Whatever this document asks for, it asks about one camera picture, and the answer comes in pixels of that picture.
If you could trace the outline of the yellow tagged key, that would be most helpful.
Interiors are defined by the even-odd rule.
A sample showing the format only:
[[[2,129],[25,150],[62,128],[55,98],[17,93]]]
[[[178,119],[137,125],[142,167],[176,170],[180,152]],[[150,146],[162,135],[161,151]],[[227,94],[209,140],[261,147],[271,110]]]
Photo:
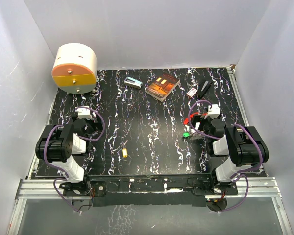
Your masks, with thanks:
[[[127,141],[125,141],[125,142],[122,144],[122,155],[123,155],[124,158],[127,158],[127,156],[128,156],[128,152],[127,152],[126,144],[127,144]]]

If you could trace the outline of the round pastel drawer cabinet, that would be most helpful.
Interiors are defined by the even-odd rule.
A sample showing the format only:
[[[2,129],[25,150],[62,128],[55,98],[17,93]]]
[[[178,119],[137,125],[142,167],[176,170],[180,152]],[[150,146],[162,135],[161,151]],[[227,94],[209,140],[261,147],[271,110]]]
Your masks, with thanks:
[[[57,51],[51,75],[58,88],[67,93],[89,93],[96,87],[97,62],[87,45],[64,44]]]

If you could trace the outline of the teal and white stapler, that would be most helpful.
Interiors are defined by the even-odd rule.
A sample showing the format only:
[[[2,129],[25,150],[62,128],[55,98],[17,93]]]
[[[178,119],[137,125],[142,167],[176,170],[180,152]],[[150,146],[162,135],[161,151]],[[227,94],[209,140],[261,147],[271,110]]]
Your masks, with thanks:
[[[132,77],[127,77],[124,81],[125,85],[130,86],[130,87],[134,87],[137,89],[140,89],[142,87],[142,82],[139,80],[136,80]]]

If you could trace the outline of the aluminium frame rail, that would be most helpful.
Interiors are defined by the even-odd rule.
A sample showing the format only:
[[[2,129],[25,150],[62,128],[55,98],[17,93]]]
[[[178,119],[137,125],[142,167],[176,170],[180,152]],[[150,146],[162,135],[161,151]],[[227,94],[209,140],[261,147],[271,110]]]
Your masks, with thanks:
[[[208,175],[93,176],[76,194],[52,178],[21,180],[8,234],[290,235],[277,181],[204,186]]]

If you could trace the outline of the red keyring opener tool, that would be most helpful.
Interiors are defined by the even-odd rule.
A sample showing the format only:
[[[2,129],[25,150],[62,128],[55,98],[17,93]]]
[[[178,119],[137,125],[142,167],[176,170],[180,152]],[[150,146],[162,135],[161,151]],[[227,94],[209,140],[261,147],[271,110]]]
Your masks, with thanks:
[[[190,117],[185,118],[185,120],[183,121],[184,125],[189,125],[189,121],[192,120],[192,118],[196,115],[198,115],[198,112],[194,112],[190,114]]]

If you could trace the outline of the black rectangular case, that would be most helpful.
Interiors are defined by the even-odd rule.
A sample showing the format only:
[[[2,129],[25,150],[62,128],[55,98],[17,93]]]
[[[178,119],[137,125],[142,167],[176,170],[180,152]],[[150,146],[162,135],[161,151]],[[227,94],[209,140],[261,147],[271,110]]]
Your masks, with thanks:
[[[211,87],[211,85],[212,85],[212,81],[208,81],[208,80],[202,81],[199,84],[198,91],[196,93],[196,98],[202,99],[204,95],[207,93],[207,91],[209,90],[209,88]]]

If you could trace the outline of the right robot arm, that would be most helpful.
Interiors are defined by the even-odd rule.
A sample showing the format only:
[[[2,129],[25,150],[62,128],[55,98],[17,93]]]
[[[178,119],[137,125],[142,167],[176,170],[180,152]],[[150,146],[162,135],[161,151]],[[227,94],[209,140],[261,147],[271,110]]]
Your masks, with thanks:
[[[195,133],[210,138],[207,152],[212,157],[226,156],[227,159],[212,171],[214,179],[209,181],[209,190],[220,194],[226,183],[233,182],[243,173],[258,170],[268,161],[269,150],[254,126],[235,124],[227,127],[221,117],[205,117],[194,113],[187,124]]]

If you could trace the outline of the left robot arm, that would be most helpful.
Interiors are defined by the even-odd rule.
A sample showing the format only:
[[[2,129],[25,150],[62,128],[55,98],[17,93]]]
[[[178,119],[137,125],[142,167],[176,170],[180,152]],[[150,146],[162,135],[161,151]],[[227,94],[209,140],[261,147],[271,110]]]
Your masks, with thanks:
[[[59,170],[65,179],[74,185],[80,195],[87,195],[91,191],[90,181],[85,179],[85,170],[75,160],[85,157],[89,153],[89,138],[102,131],[102,122],[98,117],[93,120],[71,117],[68,124],[47,125],[43,130],[35,147],[38,159]]]

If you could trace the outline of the green tagged key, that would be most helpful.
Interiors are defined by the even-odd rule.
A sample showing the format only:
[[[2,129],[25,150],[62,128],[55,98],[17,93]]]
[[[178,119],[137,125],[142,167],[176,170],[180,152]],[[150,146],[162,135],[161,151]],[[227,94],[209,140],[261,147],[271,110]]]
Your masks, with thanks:
[[[189,133],[189,132],[185,132],[184,134],[183,134],[183,137],[184,138],[188,138],[188,137],[190,137],[191,136],[191,134]]]

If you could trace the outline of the small red white card box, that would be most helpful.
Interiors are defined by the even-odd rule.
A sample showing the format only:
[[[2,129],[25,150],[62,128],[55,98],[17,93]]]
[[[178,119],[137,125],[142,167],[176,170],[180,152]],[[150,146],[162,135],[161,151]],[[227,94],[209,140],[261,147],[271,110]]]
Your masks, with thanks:
[[[193,98],[197,94],[197,89],[191,88],[187,93],[186,96],[189,98]]]

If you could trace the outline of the orange paperback book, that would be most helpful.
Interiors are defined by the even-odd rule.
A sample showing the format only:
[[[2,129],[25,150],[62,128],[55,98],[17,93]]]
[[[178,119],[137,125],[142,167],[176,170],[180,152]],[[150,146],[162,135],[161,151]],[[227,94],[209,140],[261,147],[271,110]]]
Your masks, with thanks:
[[[163,102],[167,96],[179,85],[180,79],[169,74],[162,74],[155,78],[145,89],[153,98]]]

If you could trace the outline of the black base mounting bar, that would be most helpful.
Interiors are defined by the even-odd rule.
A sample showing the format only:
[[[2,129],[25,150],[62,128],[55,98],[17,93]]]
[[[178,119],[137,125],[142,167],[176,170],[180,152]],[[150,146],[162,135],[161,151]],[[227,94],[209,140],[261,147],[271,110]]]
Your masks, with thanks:
[[[192,205],[208,198],[236,196],[235,183],[216,183],[211,173],[161,175],[90,175],[59,186],[65,196],[89,197],[94,207],[114,205]]]

